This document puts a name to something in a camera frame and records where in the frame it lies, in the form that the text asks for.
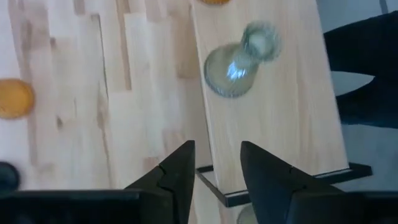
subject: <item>wooden table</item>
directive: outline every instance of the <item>wooden table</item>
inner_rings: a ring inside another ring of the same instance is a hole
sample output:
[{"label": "wooden table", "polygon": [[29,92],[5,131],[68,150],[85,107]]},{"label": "wooden table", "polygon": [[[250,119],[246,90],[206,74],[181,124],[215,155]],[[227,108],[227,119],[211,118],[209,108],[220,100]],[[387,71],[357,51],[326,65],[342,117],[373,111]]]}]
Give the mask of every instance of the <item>wooden table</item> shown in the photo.
[{"label": "wooden table", "polygon": [[[192,0],[216,185],[245,190],[239,153],[251,141],[311,175],[348,168],[315,0]],[[254,86],[237,99],[203,79],[209,53],[241,40],[252,21],[270,22],[282,39],[279,57],[261,65]]]},{"label": "wooden table", "polygon": [[[200,65],[210,50],[240,38],[248,15],[259,16],[256,7],[283,28],[285,52],[261,68],[269,75],[256,83],[268,89],[255,86],[240,103],[227,102],[202,90]],[[225,191],[244,187],[236,166],[240,138],[262,147],[267,141],[289,162],[308,163],[312,174],[346,167],[315,0],[232,0],[223,7],[193,1],[193,9],[200,60],[186,0],[0,1],[0,78],[21,78],[36,96],[29,117],[0,119],[0,160],[19,169],[22,190],[121,189],[188,139],[196,141],[197,167],[213,163],[211,146],[215,167],[226,168],[217,173]],[[257,98],[257,110],[237,108]],[[229,106],[237,111],[224,119]],[[223,136],[226,125],[232,132]],[[241,209],[223,208],[196,181],[190,223],[234,223]]]}]

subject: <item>clear glass vase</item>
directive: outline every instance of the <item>clear glass vase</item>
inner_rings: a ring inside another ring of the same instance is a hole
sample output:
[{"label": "clear glass vase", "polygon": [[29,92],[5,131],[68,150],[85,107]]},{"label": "clear glass vase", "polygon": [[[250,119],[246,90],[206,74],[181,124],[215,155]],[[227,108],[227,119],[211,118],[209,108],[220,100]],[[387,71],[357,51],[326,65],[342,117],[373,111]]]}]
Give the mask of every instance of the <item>clear glass vase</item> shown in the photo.
[{"label": "clear glass vase", "polygon": [[205,80],[217,94],[236,98],[253,86],[261,62],[274,60],[280,53],[280,37],[269,23],[248,24],[240,43],[213,50],[205,62]]}]

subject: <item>wood grain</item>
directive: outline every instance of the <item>wood grain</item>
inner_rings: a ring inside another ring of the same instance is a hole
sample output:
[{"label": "wood grain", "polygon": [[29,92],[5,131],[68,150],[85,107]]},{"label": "wood grain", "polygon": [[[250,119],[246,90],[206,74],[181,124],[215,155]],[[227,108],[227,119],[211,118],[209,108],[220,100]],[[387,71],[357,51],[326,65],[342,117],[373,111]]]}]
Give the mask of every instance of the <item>wood grain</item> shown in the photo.
[{"label": "wood grain", "polygon": [[212,7],[192,0],[199,59],[239,42],[251,21],[268,21],[282,52],[261,65],[253,88],[238,99],[216,95],[202,81],[210,145],[222,192],[246,188],[241,141],[251,141],[309,174],[348,167],[315,0],[234,0]]}]

